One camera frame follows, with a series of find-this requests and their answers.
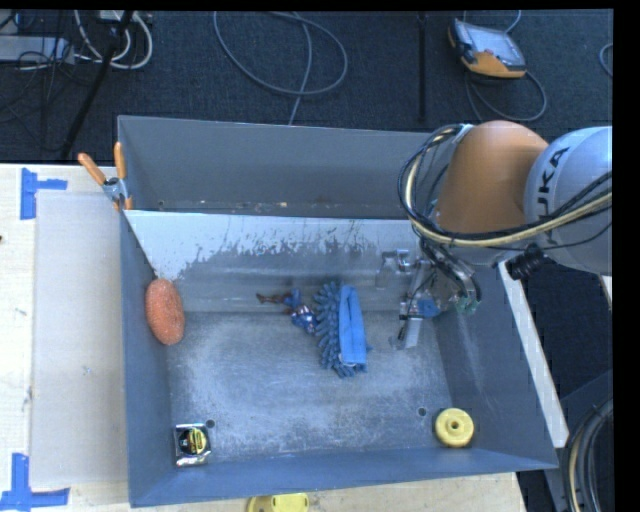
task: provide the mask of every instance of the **orange sponge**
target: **orange sponge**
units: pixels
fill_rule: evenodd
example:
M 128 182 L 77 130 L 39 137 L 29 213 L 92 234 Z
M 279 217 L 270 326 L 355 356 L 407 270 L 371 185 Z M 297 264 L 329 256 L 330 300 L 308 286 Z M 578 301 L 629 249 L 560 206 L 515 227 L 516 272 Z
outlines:
M 184 310 L 175 285 L 168 279 L 154 279 L 145 293 L 145 313 L 160 343 L 173 345 L 184 336 Z

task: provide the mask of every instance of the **orange handle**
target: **orange handle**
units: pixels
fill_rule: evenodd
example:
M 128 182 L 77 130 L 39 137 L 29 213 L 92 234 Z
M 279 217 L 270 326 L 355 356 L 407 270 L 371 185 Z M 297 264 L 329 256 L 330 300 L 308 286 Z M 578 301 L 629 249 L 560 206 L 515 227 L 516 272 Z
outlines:
M 102 186 L 105 184 L 107 181 L 106 176 L 89 155 L 86 153 L 79 153 L 78 162 L 82 164 L 98 185 Z
M 127 177 L 127 166 L 124 163 L 124 154 L 122 153 L 122 144 L 120 142 L 116 142 L 115 146 L 113 146 L 113 158 L 116 162 L 118 178 L 123 180 Z

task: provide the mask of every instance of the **yellow roll of tape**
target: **yellow roll of tape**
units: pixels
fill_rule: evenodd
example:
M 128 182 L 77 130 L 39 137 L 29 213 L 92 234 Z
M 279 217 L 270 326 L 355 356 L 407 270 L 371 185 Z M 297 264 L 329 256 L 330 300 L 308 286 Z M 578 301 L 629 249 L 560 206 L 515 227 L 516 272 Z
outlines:
M 436 436 L 451 448 L 462 448 L 473 437 L 473 420 L 462 409 L 445 409 L 436 418 Z
M 247 512 L 307 512 L 309 497 L 306 493 L 256 496 L 249 500 Z

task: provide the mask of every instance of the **blue brush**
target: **blue brush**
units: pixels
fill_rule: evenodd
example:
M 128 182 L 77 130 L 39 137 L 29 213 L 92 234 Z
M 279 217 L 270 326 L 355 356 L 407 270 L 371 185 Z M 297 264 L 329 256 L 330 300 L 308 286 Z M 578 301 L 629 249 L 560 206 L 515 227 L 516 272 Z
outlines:
M 314 296 L 321 365 L 343 377 L 367 371 L 367 345 L 358 294 L 352 286 L 325 284 Z

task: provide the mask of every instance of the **gray tray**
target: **gray tray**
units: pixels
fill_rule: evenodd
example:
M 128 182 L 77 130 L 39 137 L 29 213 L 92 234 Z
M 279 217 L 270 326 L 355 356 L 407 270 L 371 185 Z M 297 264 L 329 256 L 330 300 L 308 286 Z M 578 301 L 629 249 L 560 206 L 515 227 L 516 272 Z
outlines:
M 402 163 L 426 134 L 122 117 L 137 210 L 121 216 L 130 503 L 134 507 L 557 467 L 497 269 L 473 315 L 422 324 L 395 350 L 410 276 L 375 286 L 382 252 L 418 255 L 399 208 Z M 156 276 L 174 280 L 185 338 L 144 317 Z M 256 293 L 356 287 L 369 370 L 339 379 L 317 339 Z M 433 433 L 460 407 L 464 449 Z M 176 424 L 209 422 L 208 463 L 178 468 Z

